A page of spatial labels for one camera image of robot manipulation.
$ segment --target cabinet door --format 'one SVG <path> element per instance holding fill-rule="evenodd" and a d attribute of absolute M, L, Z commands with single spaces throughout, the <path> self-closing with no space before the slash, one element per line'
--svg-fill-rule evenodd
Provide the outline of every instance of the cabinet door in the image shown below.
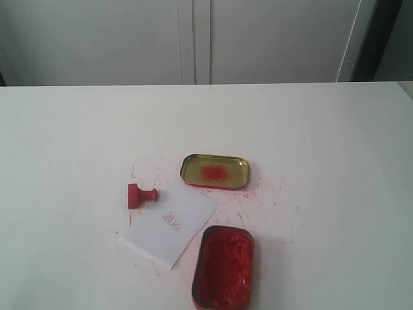
<path fill-rule="evenodd" d="M 340 74 L 349 78 L 374 3 L 211 0 L 206 57 L 210 82 L 333 82 Z M 198 68 L 197 75 L 205 77 Z"/>
<path fill-rule="evenodd" d="M 194 83 L 190 0 L 1 1 L 0 25 L 9 85 Z"/>

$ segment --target open tin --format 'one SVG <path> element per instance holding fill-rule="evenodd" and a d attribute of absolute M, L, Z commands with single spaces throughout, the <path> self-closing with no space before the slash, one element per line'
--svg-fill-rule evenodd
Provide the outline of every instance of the open tin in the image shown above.
<path fill-rule="evenodd" d="M 239 157 L 193 154 L 181 167 L 181 178 L 186 184 L 213 189 L 242 189 L 250 177 L 250 166 Z"/>
<path fill-rule="evenodd" d="M 203 234 L 192 283 L 198 310 L 245 310 L 251 299 L 254 239 L 235 227 L 211 226 Z"/>

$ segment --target white wall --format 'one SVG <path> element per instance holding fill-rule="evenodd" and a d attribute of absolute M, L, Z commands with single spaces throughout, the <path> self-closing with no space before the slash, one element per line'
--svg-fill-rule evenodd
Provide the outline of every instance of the white wall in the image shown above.
<path fill-rule="evenodd" d="M 349 42 L 352 71 L 374 3 L 212 0 L 211 82 L 336 81 Z"/>
<path fill-rule="evenodd" d="M 177 15 L 171 0 L 1 1 L 0 71 L 8 85 L 180 84 Z"/>
<path fill-rule="evenodd" d="M 375 80 L 413 81 L 413 0 L 403 0 Z"/>

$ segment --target red stamp impression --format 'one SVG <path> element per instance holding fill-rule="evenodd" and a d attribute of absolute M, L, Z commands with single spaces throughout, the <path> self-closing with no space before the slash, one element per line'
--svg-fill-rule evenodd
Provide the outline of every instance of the red stamp impression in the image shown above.
<path fill-rule="evenodd" d="M 176 231 L 180 230 L 183 226 L 183 224 L 176 218 L 175 214 L 172 213 L 172 211 L 166 213 L 164 216 L 162 216 L 162 218 Z"/>

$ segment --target white table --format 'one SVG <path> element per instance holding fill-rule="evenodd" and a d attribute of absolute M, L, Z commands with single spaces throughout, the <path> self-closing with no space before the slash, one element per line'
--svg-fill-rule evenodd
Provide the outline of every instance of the white table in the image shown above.
<path fill-rule="evenodd" d="M 0 89 L 0 308 L 193 309 L 121 247 L 191 153 L 241 156 L 208 222 L 256 239 L 251 309 L 413 309 L 413 101 L 396 83 Z"/>

